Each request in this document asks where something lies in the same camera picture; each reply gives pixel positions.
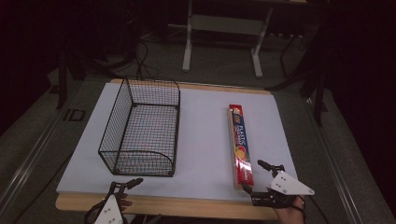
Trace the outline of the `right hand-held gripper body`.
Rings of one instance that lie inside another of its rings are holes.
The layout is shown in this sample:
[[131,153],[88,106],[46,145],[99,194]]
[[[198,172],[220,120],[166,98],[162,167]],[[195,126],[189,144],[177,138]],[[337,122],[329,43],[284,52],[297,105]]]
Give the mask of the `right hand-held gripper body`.
[[266,192],[250,192],[254,206],[288,208],[297,196],[313,196],[315,191],[293,176],[280,171],[267,187]]

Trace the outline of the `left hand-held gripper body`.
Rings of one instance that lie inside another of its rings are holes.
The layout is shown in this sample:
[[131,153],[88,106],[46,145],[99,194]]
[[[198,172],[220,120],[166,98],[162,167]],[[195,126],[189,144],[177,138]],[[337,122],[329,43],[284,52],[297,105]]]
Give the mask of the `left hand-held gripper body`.
[[119,196],[112,194],[104,199],[104,204],[100,206],[93,224],[128,224],[128,220],[120,210],[120,196],[123,193],[123,189],[120,189]]

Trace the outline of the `red and blue plastic wrap box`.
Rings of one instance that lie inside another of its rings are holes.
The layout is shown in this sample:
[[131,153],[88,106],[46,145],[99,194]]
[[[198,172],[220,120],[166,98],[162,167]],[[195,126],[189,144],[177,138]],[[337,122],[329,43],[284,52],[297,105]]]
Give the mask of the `red and blue plastic wrap box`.
[[229,105],[228,109],[230,139],[233,157],[233,184],[235,189],[241,189],[243,184],[254,185],[248,137],[244,113],[241,105]]

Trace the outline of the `black wire basket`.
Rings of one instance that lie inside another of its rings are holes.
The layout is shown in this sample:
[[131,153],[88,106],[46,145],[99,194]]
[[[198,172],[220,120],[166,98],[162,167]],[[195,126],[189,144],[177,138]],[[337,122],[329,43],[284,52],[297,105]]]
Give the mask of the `black wire basket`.
[[98,149],[110,173],[173,176],[179,115],[180,88],[175,81],[125,78]]

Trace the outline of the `person's left hand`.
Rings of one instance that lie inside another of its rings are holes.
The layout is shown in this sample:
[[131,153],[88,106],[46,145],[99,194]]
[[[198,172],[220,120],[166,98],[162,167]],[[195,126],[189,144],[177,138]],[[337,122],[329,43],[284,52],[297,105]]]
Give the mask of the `person's left hand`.
[[130,207],[133,204],[133,202],[129,201],[127,199],[127,197],[128,197],[127,193],[123,193],[120,196],[120,210],[121,210],[121,212],[124,212],[128,207]]

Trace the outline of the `person's right hand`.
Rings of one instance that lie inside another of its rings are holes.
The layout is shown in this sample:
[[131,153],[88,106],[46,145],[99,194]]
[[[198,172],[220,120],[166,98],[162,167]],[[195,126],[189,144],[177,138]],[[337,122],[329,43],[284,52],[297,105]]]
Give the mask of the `person's right hand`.
[[305,201],[303,196],[297,196],[293,207],[274,209],[280,224],[305,224]]

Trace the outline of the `white table mat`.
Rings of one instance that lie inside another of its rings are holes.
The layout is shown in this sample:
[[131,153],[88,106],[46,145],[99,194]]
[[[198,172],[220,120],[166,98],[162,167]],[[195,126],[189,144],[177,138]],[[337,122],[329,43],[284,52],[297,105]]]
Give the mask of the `white table mat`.
[[[104,86],[90,120],[63,177],[59,193],[106,193],[110,183],[127,182],[113,175],[98,154],[107,119],[120,86]],[[269,94],[183,89],[177,141],[176,173],[172,177],[147,176],[132,188],[132,195],[247,201],[249,196],[233,186],[232,148],[227,109],[243,107],[247,143],[252,160],[253,188],[264,191],[273,181],[258,160],[282,164],[297,176],[278,113]]]

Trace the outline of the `black tripod stand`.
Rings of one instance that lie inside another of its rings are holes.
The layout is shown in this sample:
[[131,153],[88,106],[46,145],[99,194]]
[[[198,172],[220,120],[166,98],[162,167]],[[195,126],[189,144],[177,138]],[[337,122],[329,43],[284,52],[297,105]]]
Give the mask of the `black tripod stand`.
[[81,50],[61,38],[59,40],[58,109],[61,109],[65,105],[68,98],[67,74],[70,73],[74,79],[78,80],[82,80],[85,77],[81,62],[86,63],[93,70],[105,77],[121,78],[121,76],[111,72],[93,58],[87,56]]
[[323,21],[314,30],[312,40],[309,42],[304,56],[297,67],[291,72],[290,77],[275,86],[267,87],[268,91],[280,91],[299,81],[303,82],[299,89],[301,97],[308,99],[315,92],[313,116],[316,124],[321,127],[321,111],[323,103],[324,83],[327,75],[328,59],[325,58],[326,50],[329,48],[329,42],[326,40],[328,33],[328,24]]

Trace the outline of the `metal floor rail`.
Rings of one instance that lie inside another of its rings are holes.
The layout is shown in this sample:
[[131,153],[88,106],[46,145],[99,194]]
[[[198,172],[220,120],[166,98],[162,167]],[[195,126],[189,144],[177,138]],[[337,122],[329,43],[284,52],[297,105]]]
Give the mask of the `metal floor rail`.
[[7,184],[5,190],[0,196],[0,219],[5,218],[8,210],[11,208],[11,205],[21,192],[21,189],[35,168],[36,163],[41,157],[45,146],[48,144],[54,129],[63,115],[63,109],[55,110],[54,114],[49,119],[48,124],[45,126],[44,131],[39,135],[34,146],[30,149],[24,161],[16,170],[10,182]]
[[329,138],[324,132],[322,121],[317,119],[316,109],[322,106],[322,103],[317,103],[316,99],[307,98],[304,101],[306,108],[309,112],[312,112],[310,118],[312,119],[320,139],[320,143],[323,148],[324,158],[329,168],[332,182],[335,185],[340,201],[342,202],[344,211],[348,218],[349,224],[362,224],[362,219],[359,211],[357,210],[356,204],[350,194],[347,182],[344,179],[340,166],[337,159],[334,157],[333,148],[329,142]]

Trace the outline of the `white metal stand frame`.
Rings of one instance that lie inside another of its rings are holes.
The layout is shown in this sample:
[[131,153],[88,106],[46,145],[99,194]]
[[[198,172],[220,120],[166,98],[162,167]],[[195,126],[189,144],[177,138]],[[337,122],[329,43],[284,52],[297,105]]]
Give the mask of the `white metal stand frame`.
[[240,35],[255,35],[258,37],[257,44],[250,49],[250,55],[256,78],[262,78],[262,66],[259,53],[262,42],[266,35],[270,19],[274,9],[269,7],[266,10],[265,17],[262,21],[227,18],[219,16],[208,16],[195,14],[193,11],[193,0],[188,0],[188,17],[187,17],[187,38],[183,56],[182,71],[189,72],[191,67],[192,52],[192,31],[210,31]]

